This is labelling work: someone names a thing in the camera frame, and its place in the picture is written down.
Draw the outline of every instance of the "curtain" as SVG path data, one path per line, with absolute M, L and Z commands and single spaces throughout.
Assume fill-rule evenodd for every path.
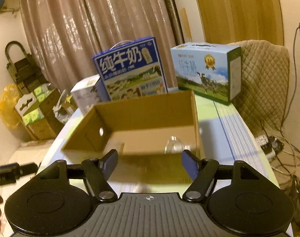
M 20 0 L 28 43 L 61 90 L 97 73 L 93 55 L 122 40 L 157 39 L 168 87 L 177 86 L 176 45 L 164 0 Z
M 279 0 L 197 0 L 206 42 L 266 40 L 284 45 Z

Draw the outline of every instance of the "open cardboard box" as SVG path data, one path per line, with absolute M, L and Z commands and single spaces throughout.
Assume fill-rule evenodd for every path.
M 116 140 L 123 145 L 110 181 L 191 182 L 183 169 L 181 152 L 165 154 L 172 136 L 189 145 L 197 157 L 204 157 L 192 91 L 99 103 L 86 114 L 62 150 L 96 151 L 96 157 L 101 158 L 108 141 Z

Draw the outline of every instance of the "wire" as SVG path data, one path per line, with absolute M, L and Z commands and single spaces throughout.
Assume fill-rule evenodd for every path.
M 282 128 L 285 120 L 288 117 L 288 114 L 289 114 L 289 111 L 290 111 L 290 108 L 292 106 L 292 103 L 293 103 L 293 100 L 294 100 L 294 97 L 295 97 L 295 94 L 296 94 L 296 90 L 297 90 L 297 67 L 296 67 L 296 59 L 295 59 L 295 43 L 296 43 L 296 37 L 297 37 L 298 29 L 299 29 L 299 27 L 296 28 L 295 37 L 294 37 L 294 44 L 293 44 L 293 47 L 292 47 L 293 48 L 292 52 L 293 52 L 293 59 L 294 59 L 294 69 L 295 69 L 295 87 L 294 87 L 294 92 L 293 92 L 292 98 L 291 98 L 291 100 L 289 102 L 289 105 L 288 105 L 287 113 L 286 113 L 286 115 L 284 114 L 284 116 L 283 116 L 280 129 Z
M 278 156 L 276 156 L 276 159 L 278 160 L 278 162 L 280 163 L 280 165 L 281 165 L 281 166 L 289 173 L 289 175 L 292 175 L 292 174 L 290 173 L 290 171 L 287 169 L 287 167 L 285 167 L 284 164 L 281 162 L 281 160 L 279 159 Z
M 282 152 L 285 152 L 285 153 L 287 153 L 287 154 L 290 154 L 290 155 L 292 155 L 292 156 L 293 156 L 293 154 L 292 154 L 292 153 L 290 153 L 290 152 L 288 152 L 288 151 L 282 150 Z
M 300 150 L 299 150 L 295 145 L 292 145 L 292 144 L 291 144 L 291 146 L 292 146 L 296 151 L 298 151 L 299 154 L 300 154 Z
M 284 182 L 284 183 L 278 183 L 279 186 L 283 186 L 285 184 L 291 183 L 292 182 L 292 178 L 290 178 L 288 181 Z
M 282 131 L 280 131 L 280 133 L 281 133 L 281 135 L 282 135 L 282 137 L 284 138 L 284 140 L 289 144 L 289 146 L 290 146 L 290 148 L 291 148 L 291 150 L 292 150 L 292 154 L 291 155 L 293 155 L 294 156 L 294 167 L 295 167 L 295 171 L 294 171 L 294 174 L 296 174 L 296 170 L 297 170 L 297 159 L 296 159 L 296 155 L 295 155 L 295 151 L 294 151 L 294 149 L 293 149 L 293 145 L 285 138 L 285 136 L 283 135 L 283 132 Z
M 264 130 L 264 132 L 265 132 L 265 134 L 266 134 L 267 141 L 268 141 L 268 134 L 267 134 L 267 132 L 266 132 L 266 130 L 265 130 L 265 128 L 264 128 L 264 126 L 265 126 L 265 121 L 263 120 L 263 125 L 262 125 L 262 121 L 260 120 L 260 124 L 261 124 L 261 127 L 262 127 L 262 129 Z
M 279 169 L 277 169 L 277 168 L 275 168 L 275 167 L 273 167 L 273 166 L 271 166 L 271 168 L 274 169 L 275 171 L 277 171 L 278 173 L 281 173 L 281 174 L 286 175 L 286 176 L 291 176 L 290 173 L 288 174 L 288 173 L 285 173 L 285 172 L 283 172 L 283 171 L 280 171 Z
M 292 164 L 285 164 L 285 163 L 283 163 L 283 165 L 284 165 L 284 166 L 295 166 L 295 165 L 292 165 Z

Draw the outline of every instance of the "light blue milk box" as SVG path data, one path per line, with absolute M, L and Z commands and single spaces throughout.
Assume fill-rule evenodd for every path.
M 167 93 L 154 37 L 98 53 L 93 60 L 111 100 Z
M 241 91 L 241 47 L 188 42 L 171 48 L 179 89 L 230 104 Z

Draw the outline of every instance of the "quilted cushion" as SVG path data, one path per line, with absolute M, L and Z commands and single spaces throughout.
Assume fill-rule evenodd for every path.
M 265 128 L 279 129 L 288 93 L 287 48 L 265 40 L 231 44 L 242 47 L 242 89 L 234 106 L 255 136 L 263 131 L 260 120 Z

